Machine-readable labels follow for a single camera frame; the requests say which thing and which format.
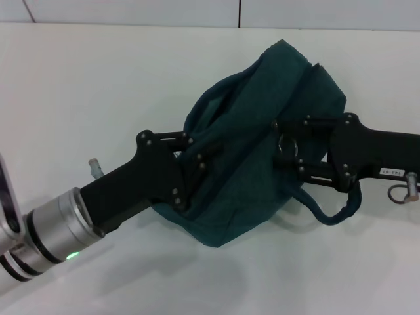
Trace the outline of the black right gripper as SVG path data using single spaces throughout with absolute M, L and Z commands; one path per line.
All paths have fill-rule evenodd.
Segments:
M 361 179 L 419 181 L 419 135 L 378 131 L 364 126 L 356 114 L 274 120 L 278 135 L 331 135 L 328 162 L 274 157 L 275 168 L 291 171 L 299 181 L 349 193 Z

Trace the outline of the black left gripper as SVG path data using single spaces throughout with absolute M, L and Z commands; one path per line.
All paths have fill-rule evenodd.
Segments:
M 208 161 L 217 154 L 217 144 L 208 144 L 179 162 L 174 152 L 193 143 L 184 131 L 140 132 L 130 161 L 82 187 L 81 197 L 93 225 L 100 230 L 116 230 L 156 203 L 186 211 L 208 174 Z

